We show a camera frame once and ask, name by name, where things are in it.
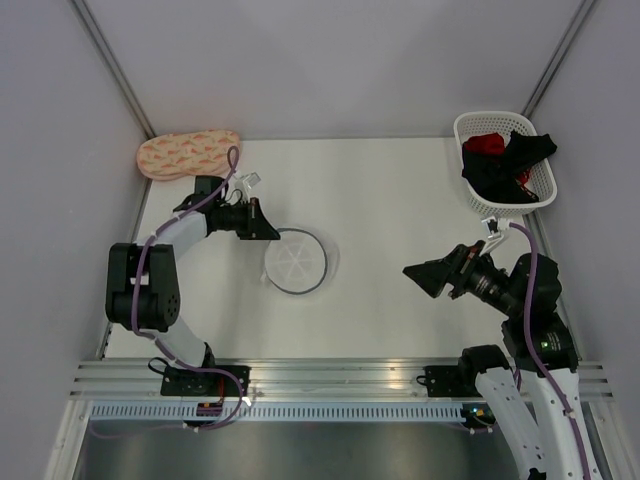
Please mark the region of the white plastic basket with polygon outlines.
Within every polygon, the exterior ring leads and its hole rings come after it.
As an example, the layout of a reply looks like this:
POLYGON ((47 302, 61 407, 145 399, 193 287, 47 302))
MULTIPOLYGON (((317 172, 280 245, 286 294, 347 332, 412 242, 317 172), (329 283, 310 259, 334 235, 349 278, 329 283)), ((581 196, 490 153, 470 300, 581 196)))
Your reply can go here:
POLYGON ((467 112, 455 119, 453 133, 467 200, 476 213, 524 216, 556 199, 550 157, 557 145, 526 117, 467 112))

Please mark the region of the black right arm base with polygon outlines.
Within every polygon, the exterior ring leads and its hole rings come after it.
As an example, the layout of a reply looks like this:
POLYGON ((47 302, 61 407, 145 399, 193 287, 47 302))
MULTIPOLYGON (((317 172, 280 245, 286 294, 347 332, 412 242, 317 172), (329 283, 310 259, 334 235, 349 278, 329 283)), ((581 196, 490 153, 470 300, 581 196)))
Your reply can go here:
POLYGON ((425 366, 417 381, 426 388, 429 398, 466 398, 473 394, 456 366, 425 366))

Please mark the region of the black underwear garment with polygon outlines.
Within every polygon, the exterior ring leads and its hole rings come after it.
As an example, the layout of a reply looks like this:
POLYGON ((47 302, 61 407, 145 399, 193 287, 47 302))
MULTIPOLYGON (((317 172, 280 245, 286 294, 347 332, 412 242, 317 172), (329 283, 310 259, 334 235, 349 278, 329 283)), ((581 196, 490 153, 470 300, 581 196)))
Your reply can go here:
POLYGON ((539 196, 526 183, 533 167, 557 150, 549 134, 527 136, 513 130, 500 156, 472 154, 463 149, 463 144, 462 176, 481 198, 503 204, 539 201, 539 196))

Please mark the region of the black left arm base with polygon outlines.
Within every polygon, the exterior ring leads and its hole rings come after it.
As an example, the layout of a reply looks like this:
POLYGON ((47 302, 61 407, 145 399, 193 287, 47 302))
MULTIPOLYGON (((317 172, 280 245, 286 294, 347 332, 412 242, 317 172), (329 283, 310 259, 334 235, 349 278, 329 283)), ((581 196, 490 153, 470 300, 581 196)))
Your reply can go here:
POLYGON ((168 367, 163 373, 160 395, 165 397, 237 397, 246 394, 251 369, 245 365, 220 365, 224 374, 197 373, 168 367))

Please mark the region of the aluminium mounting rail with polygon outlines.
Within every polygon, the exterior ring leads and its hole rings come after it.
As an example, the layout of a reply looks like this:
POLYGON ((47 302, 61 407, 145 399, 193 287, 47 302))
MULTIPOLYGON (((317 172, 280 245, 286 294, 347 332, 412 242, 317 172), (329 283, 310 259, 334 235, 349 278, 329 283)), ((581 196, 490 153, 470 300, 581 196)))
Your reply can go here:
MULTIPOLYGON (((427 390, 416 377, 455 358, 223 359, 249 367, 249 398, 266 402, 419 402, 427 390)), ((83 361, 70 387, 74 400, 155 400, 162 377, 143 358, 83 361)))

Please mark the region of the pink patterned bra case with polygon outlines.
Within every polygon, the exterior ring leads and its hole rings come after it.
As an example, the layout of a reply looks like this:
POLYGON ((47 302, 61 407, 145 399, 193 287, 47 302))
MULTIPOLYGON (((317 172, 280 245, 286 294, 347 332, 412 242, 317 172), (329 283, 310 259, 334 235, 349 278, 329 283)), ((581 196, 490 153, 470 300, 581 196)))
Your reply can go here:
POLYGON ((139 171, 154 181, 224 177, 230 171, 227 152, 231 147, 241 149, 240 136, 226 129, 164 134, 139 147, 136 163, 139 171))

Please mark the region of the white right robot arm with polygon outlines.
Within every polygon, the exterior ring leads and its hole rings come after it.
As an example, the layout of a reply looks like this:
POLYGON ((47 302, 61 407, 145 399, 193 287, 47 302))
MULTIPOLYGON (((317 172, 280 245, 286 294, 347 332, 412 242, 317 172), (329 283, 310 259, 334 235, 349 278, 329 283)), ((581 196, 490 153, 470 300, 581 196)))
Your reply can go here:
POLYGON ((451 299, 469 294, 504 315, 504 345, 464 349, 455 378, 463 392, 487 403, 519 477, 598 479, 581 407, 578 355, 557 312, 558 266, 533 247, 505 272, 484 247, 482 241, 459 244, 403 273, 432 298, 449 286, 451 299))

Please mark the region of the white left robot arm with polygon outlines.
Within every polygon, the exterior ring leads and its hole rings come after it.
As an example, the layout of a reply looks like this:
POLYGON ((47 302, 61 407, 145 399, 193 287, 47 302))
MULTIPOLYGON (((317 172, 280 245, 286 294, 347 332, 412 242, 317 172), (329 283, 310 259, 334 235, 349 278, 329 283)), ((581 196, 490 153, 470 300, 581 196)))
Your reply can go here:
POLYGON ((258 198, 226 199, 228 183, 227 178, 196 177, 193 193, 169 220, 144 240, 112 245, 108 255, 107 319, 152 342, 167 360, 185 369, 183 383, 198 396, 216 389, 218 372, 209 344, 181 317, 178 260, 217 232, 233 232, 242 241, 281 239, 258 198))

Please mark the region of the round white mesh laundry bag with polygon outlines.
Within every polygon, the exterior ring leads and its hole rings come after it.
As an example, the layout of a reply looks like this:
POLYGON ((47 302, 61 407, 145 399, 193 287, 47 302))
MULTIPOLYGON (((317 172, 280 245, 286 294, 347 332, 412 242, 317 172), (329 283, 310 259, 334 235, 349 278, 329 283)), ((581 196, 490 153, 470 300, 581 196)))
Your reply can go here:
POLYGON ((327 232, 299 225, 280 227, 278 233, 280 239, 265 249, 261 281, 294 297, 327 287, 340 263, 335 240, 327 232))

